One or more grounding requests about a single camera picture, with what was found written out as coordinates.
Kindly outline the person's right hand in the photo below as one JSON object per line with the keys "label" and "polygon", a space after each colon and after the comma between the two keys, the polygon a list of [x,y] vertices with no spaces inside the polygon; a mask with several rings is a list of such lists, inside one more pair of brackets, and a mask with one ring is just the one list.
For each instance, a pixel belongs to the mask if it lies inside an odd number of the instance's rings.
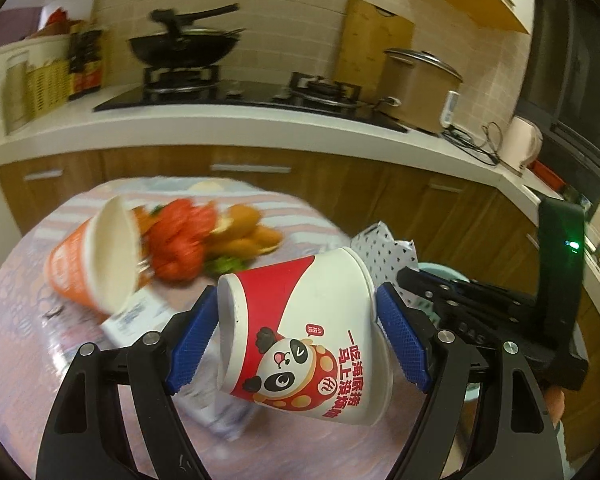
{"label": "person's right hand", "polygon": [[543,392],[543,398],[547,407],[550,420],[557,427],[565,413],[565,393],[558,386],[550,386]]}

